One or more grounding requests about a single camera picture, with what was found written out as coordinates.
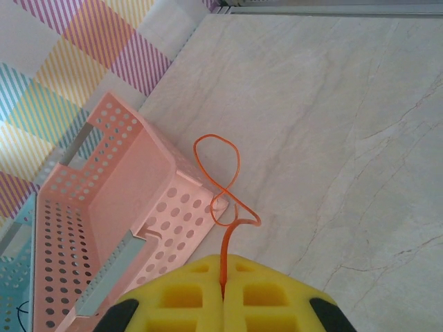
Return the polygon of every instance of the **yellow foam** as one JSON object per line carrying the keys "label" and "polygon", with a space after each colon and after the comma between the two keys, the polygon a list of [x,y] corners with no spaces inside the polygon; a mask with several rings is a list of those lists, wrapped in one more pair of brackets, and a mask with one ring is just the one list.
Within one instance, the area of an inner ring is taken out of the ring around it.
{"label": "yellow foam", "polygon": [[324,331],[309,304],[328,295],[243,257],[229,255],[225,299],[219,256],[188,264],[120,298],[137,299],[126,332]]}

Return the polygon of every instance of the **marble floor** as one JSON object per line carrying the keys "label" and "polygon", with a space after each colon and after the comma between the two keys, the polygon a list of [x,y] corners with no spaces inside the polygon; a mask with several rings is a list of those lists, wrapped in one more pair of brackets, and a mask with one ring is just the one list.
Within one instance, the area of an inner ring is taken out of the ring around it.
{"label": "marble floor", "polygon": [[[441,19],[208,15],[140,112],[190,159],[205,133],[239,147],[233,192],[263,225],[231,253],[329,293],[357,331],[443,331],[442,84]],[[229,148],[201,155],[229,182]]]}

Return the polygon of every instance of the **teal plastic basket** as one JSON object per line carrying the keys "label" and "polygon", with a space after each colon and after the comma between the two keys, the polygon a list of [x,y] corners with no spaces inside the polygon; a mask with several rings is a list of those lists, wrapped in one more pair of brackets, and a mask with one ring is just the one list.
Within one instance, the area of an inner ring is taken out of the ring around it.
{"label": "teal plastic basket", "polygon": [[35,197],[0,230],[0,331],[32,331]]}

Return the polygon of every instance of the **striped fabric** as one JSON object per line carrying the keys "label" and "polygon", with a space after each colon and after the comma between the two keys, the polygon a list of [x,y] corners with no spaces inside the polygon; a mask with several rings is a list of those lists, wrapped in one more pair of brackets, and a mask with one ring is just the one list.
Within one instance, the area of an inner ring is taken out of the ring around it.
{"label": "striped fabric", "polygon": [[15,176],[0,172],[0,191],[6,194],[0,196],[0,213],[15,218],[26,199],[33,192],[38,192],[38,185],[22,180]]}
{"label": "striped fabric", "polygon": [[[165,27],[181,23],[170,17],[217,5],[215,0],[187,0],[174,12],[178,1],[1,2],[8,20],[0,20],[0,29],[10,34],[2,42],[10,44],[0,45],[5,59],[0,59],[0,227],[38,191],[36,183],[44,182],[105,91],[114,87],[122,99],[137,105],[153,91],[197,27],[187,26],[181,39],[176,31],[168,36]],[[157,8],[155,14],[149,12],[152,8]],[[14,45],[13,32],[20,26],[20,43]],[[30,43],[25,55],[24,42]],[[84,164],[101,139],[102,132],[93,129],[74,167]]]}
{"label": "striped fabric", "polygon": [[154,5],[154,0],[105,0],[126,22],[137,28]]}
{"label": "striped fabric", "polygon": [[134,88],[149,95],[170,65],[170,61],[138,33],[116,59],[111,70]]}
{"label": "striped fabric", "polygon": [[62,34],[83,0],[14,0],[49,28]]}
{"label": "striped fabric", "polygon": [[5,121],[28,87],[29,78],[0,64],[0,120]]}
{"label": "striped fabric", "polygon": [[105,76],[106,68],[64,38],[55,45],[36,80],[76,105],[83,105]]}

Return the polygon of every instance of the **perforated basket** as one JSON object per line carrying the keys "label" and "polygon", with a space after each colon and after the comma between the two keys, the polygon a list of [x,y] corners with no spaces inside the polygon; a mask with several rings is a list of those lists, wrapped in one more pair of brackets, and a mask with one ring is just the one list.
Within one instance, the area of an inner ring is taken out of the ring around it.
{"label": "perforated basket", "polygon": [[[0,234],[0,330],[21,331],[31,328],[33,290],[32,228],[35,225],[35,194],[32,194],[17,217],[8,219]],[[20,308],[25,313],[17,312]]]}
{"label": "perforated basket", "polygon": [[[94,127],[103,139],[82,169],[71,168]],[[89,331],[122,293],[183,265],[213,226],[214,191],[106,94],[37,199],[34,331]],[[217,216],[227,205],[218,200]]]}

